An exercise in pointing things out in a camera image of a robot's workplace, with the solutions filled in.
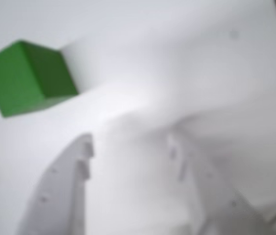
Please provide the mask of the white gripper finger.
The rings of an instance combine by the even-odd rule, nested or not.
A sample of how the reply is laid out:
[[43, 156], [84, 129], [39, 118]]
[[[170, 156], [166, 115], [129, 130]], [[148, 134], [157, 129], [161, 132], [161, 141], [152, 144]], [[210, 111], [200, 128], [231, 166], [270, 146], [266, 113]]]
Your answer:
[[90, 235], [187, 235], [206, 205], [251, 209], [276, 229], [276, 107], [199, 112], [177, 124], [140, 113], [91, 115]]
[[18, 235], [84, 235], [86, 181], [93, 136], [71, 141], [41, 174], [20, 220]]

